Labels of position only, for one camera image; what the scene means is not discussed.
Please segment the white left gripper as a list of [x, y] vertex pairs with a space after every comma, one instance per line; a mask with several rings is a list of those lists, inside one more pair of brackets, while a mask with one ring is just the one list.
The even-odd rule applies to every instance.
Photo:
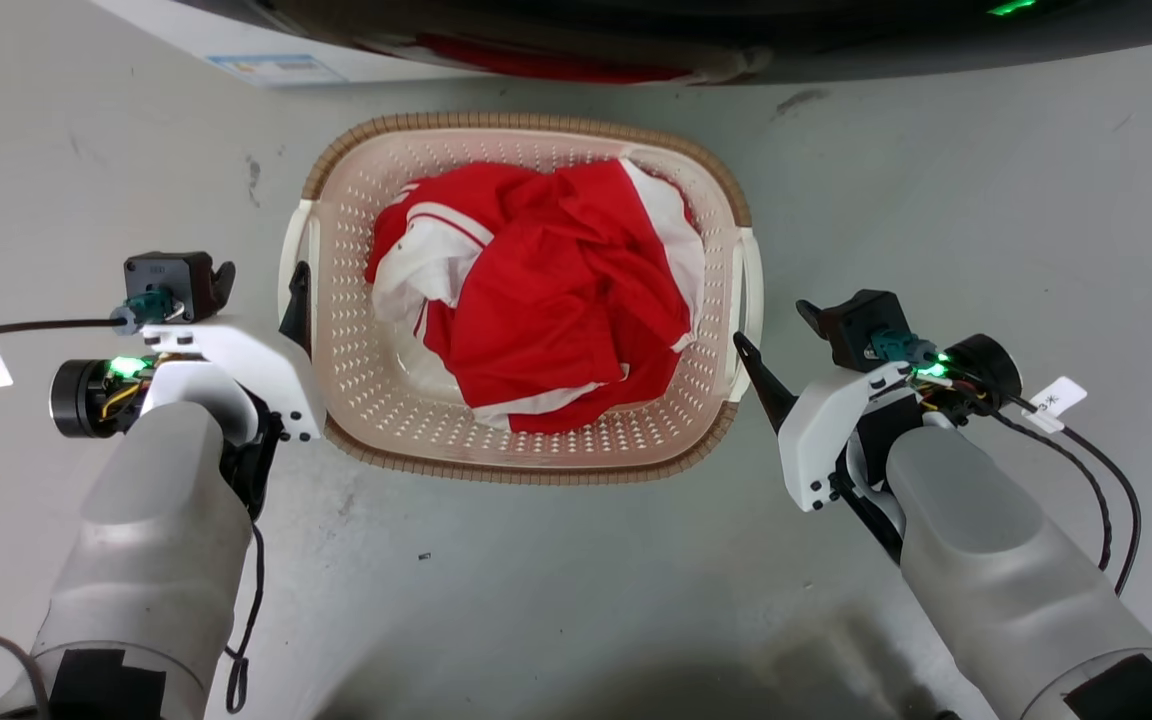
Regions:
[[223, 434], [220, 477], [259, 520], [279, 445], [323, 435], [326, 406], [310, 357], [311, 270], [294, 266], [279, 331], [247, 320], [143, 325], [141, 356], [65, 361], [50, 415], [67, 438], [109, 438], [160, 407], [200, 406]]

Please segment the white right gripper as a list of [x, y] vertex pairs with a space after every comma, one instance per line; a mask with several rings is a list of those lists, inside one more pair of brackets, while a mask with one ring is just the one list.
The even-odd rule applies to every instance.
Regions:
[[742, 332], [732, 336], [773, 432], [783, 483], [803, 511], [850, 509], [879, 547], [901, 558], [905, 514], [887, 478], [896, 439], [914, 429], [964, 427], [1024, 389], [1020, 366], [987, 334], [940, 350], [923, 367], [879, 361], [876, 369], [835, 369], [799, 395], [764, 364]]

